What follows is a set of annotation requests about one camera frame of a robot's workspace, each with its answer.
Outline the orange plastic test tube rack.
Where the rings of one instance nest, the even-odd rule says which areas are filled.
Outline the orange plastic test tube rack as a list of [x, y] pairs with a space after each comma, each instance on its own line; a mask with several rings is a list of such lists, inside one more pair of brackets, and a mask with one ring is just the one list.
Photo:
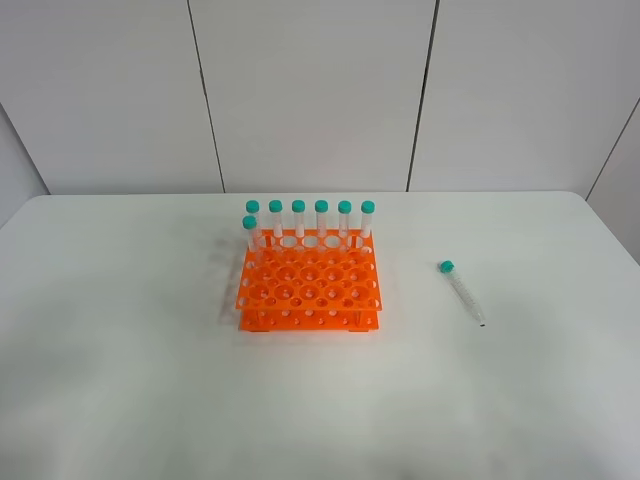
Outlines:
[[277, 237], [264, 228], [246, 250], [235, 308], [248, 332], [377, 330], [383, 305], [373, 237], [358, 229], [347, 238], [336, 229]]

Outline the front-left teal-capped racked tube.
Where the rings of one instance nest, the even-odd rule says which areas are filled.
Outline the front-left teal-capped racked tube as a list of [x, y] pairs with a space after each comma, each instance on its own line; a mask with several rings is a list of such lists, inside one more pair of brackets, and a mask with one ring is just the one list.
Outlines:
[[248, 214], [242, 219], [242, 226], [247, 234], [248, 250], [256, 263], [261, 262], [262, 250], [260, 246], [261, 233], [256, 217]]

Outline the back-row teal-capped tube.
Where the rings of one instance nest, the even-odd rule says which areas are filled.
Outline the back-row teal-capped tube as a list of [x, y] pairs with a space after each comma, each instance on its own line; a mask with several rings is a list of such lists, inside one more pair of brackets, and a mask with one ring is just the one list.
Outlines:
[[256, 217], [256, 220], [258, 222], [258, 226], [259, 226], [259, 229], [260, 229], [260, 222], [259, 222], [260, 204], [259, 204], [259, 202], [257, 200], [248, 200], [246, 202], [245, 209], [246, 209], [246, 215], [251, 214], [251, 215]]
[[375, 212], [375, 203], [371, 200], [365, 200], [361, 204], [361, 230], [362, 238], [369, 238], [372, 230], [372, 218]]
[[326, 200], [317, 200], [314, 205], [316, 213], [317, 236], [324, 238], [327, 236], [327, 214], [329, 205]]
[[269, 202], [269, 212], [272, 218], [273, 235], [275, 238], [283, 237], [283, 222], [282, 222], [282, 202], [280, 200], [271, 200]]
[[349, 234], [349, 216], [352, 210], [351, 202], [348, 200], [341, 200], [338, 203], [339, 212], [339, 236], [341, 238], [347, 238]]
[[305, 202], [296, 199], [292, 202], [294, 214], [295, 236], [302, 239], [305, 236]]

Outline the teal-capped test tube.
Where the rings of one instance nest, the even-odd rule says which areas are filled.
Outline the teal-capped test tube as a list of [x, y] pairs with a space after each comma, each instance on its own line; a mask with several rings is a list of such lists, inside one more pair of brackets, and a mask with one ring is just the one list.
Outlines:
[[446, 278], [446, 280], [460, 299], [467, 313], [481, 327], [484, 327], [486, 325], [486, 319], [480, 307], [480, 304], [463, 282], [454, 263], [450, 260], [442, 261], [438, 264], [438, 270]]

